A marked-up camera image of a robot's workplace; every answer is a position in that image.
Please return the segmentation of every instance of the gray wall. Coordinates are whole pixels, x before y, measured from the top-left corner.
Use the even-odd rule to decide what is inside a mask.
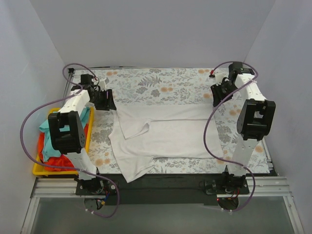
[[[0,0],[0,233],[20,233],[30,201],[33,163],[26,158],[19,131],[35,107],[60,98],[63,61],[29,0]],[[25,129],[26,146],[35,156],[38,126],[47,109]]]
[[[276,0],[246,61],[277,105],[267,144],[287,176],[306,233],[312,233],[312,2]]]
[[[274,0],[30,0],[65,63],[213,67],[244,60]]]

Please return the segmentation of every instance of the floral pattern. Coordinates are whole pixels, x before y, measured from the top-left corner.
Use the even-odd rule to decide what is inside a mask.
[[[93,70],[98,78],[109,79],[108,88],[113,89],[115,103],[123,105],[201,104],[212,103],[209,78],[211,69],[153,68],[153,69],[101,69]],[[216,73],[227,75],[227,69]],[[85,70],[77,70],[74,82],[79,82]],[[224,103],[215,113],[224,158],[231,159],[237,143],[236,121],[243,105],[240,93]],[[95,111],[95,120],[89,149],[91,161],[101,173],[120,173],[114,158],[108,135],[113,129],[113,114]],[[149,173],[221,173],[223,161],[214,158],[156,158],[155,167]],[[256,147],[249,162],[254,173],[268,173],[267,154],[262,142]]]

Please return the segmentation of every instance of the red cloth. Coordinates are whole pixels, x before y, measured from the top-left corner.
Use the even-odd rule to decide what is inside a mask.
[[[84,127],[84,133],[86,136],[88,134],[88,128],[89,125],[86,124],[86,126]],[[43,147],[44,147],[44,133],[40,133],[38,139],[38,154],[42,162],[43,162],[43,154],[42,154]],[[44,164],[51,166],[74,167],[71,161],[65,155],[61,155],[60,157],[50,157],[47,162],[44,162]],[[44,169],[51,172],[74,171],[73,169],[60,169],[51,167],[44,167]]]

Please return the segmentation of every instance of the teal cloth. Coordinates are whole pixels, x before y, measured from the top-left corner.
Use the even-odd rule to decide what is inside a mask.
[[[80,120],[83,128],[88,123],[89,117],[90,117],[90,107],[85,107],[80,115]],[[52,147],[48,120],[46,120],[45,122],[42,123],[42,125],[40,125],[39,130],[42,133],[44,133],[44,147],[42,150],[43,161],[47,162],[50,157],[60,157],[61,156],[60,151],[55,150]],[[61,132],[69,131],[69,126],[66,125],[65,127],[61,128],[60,131]]]

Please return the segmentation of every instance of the purple cable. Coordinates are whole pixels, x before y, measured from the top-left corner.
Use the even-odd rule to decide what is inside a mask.
[[[215,67],[215,68],[213,69],[213,71],[215,71],[215,70],[216,70],[218,67],[220,67],[221,65],[226,64],[226,63],[230,63],[230,62],[237,62],[237,61],[223,62],[223,63],[219,64],[217,67]],[[253,178],[253,190],[252,190],[252,192],[250,193],[249,198],[247,199],[247,201],[246,201],[242,206],[238,207],[236,210],[233,210],[233,212],[234,212],[234,211],[240,211],[240,210],[242,210],[242,209],[250,202],[250,200],[252,199],[252,197],[253,197],[253,195],[254,195],[254,191],[255,191],[255,177],[254,177],[254,174],[251,172],[251,170],[250,170],[249,168],[247,168],[247,166],[245,166],[245,165],[242,164],[242,163],[235,162],[235,161],[231,161],[231,160],[226,160],[226,159],[223,159],[223,158],[221,158],[221,157],[215,156],[215,155],[208,149],[208,146],[207,146],[207,143],[206,143],[206,133],[207,133],[207,128],[208,128],[209,122],[211,121],[211,119],[212,119],[214,113],[215,113],[216,110],[225,102],[225,100],[227,100],[227,99],[228,99],[230,96],[232,96],[234,93],[240,91],[241,89],[243,89],[244,87],[246,87],[247,85],[249,85],[250,83],[252,83],[252,82],[253,82],[255,79],[257,79],[257,77],[259,76],[259,73],[257,72],[257,70],[256,70],[255,68],[253,68],[252,66],[250,66],[250,65],[247,64],[247,63],[244,63],[244,62],[241,62],[241,63],[245,64],[246,66],[249,66],[251,69],[254,70],[254,72],[255,72],[254,78],[252,78],[252,79],[251,79],[250,81],[248,81],[246,84],[242,85],[240,88],[234,90],[234,91],[231,92],[229,95],[227,95],[225,98],[223,98],[223,100],[213,109],[212,113],[210,114],[210,116],[209,116],[209,118],[208,118],[208,120],[207,120],[206,126],[205,126],[205,130],[204,130],[204,145],[205,145],[206,150],[208,151],[208,153],[209,153],[212,157],[214,157],[214,158],[216,158],[216,159],[218,159],[218,160],[224,161],[224,162],[233,163],[233,164],[236,164],[236,165],[239,165],[239,166],[243,167],[245,170],[247,170],[247,171],[250,173],[250,175],[251,175],[252,178]]]
[[[96,75],[95,75],[89,68],[87,68],[86,66],[84,66],[84,65],[82,65],[82,64],[79,64],[79,63],[69,63],[69,64],[67,64],[66,66],[63,67],[62,74],[63,74],[64,78],[65,78],[69,83],[71,83],[71,84],[73,84],[73,85],[79,85],[80,90],[76,92],[76,94],[79,94],[79,93],[83,90],[83,87],[82,87],[80,84],[76,84],[76,83],[70,81],[70,80],[66,77],[66,75],[65,75],[65,69],[66,69],[68,66],[71,66],[71,65],[79,65],[79,66],[84,67],[85,69],[87,69],[89,72],[91,72],[92,75],[93,75],[94,77],[96,77]],[[27,151],[26,146],[25,146],[25,143],[24,143],[24,137],[23,137],[24,126],[25,126],[27,120],[29,119],[29,117],[30,117],[34,112],[36,112],[37,110],[39,110],[39,109],[41,109],[41,108],[43,108],[43,107],[46,107],[46,106],[48,106],[48,105],[57,103],[57,102],[59,102],[59,101],[63,101],[63,100],[72,98],[72,97],[74,97],[74,96],[75,96],[75,95],[70,95],[70,96],[67,96],[67,97],[64,97],[64,98],[55,100],[55,101],[51,101],[51,102],[49,102],[49,103],[47,103],[47,104],[44,104],[44,105],[39,106],[39,107],[37,107],[36,109],[32,110],[32,111],[26,116],[26,118],[24,119],[23,123],[21,124],[20,132],[19,132],[20,143],[21,143],[21,146],[22,146],[22,148],[23,148],[25,154],[27,155],[27,157],[28,157],[30,160],[32,160],[34,163],[36,163],[36,164],[39,164],[39,165],[41,165],[41,166],[43,166],[43,167],[60,168],[60,169],[75,169],[76,171],[86,173],[86,174],[88,174],[88,175],[90,175],[90,176],[96,176],[96,177],[98,177],[98,178],[107,180],[107,181],[109,181],[110,183],[112,183],[112,184],[116,187],[116,192],[117,192],[117,204],[116,204],[116,207],[115,207],[114,211],[113,211],[110,215],[103,215],[103,214],[101,214],[101,213],[88,210],[88,211],[91,211],[91,212],[93,212],[94,214],[99,215],[99,216],[101,216],[101,217],[103,217],[103,218],[110,218],[110,217],[112,217],[112,216],[116,213],[116,211],[117,211],[117,209],[118,209],[118,206],[119,206],[119,203],[120,203],[119,189],[118,189],[117,185],[116,185],[111,179],[106,178],[106,177],[101,176],[101,175],[93,174],[93,173],[91,173],[91,172],[82,170],[82,169],[80,169],[80,168],[75,168],[75,167],[74,167],[74,168],[73,168],[73,167],[60,167],[60,166],[51,166],[51,165],[43,164],[43,163],[41,163],[41,162],[39,162],[39,161],[33,159],[33,157],[32,157],[32,156],[30,155],[30,153]]]

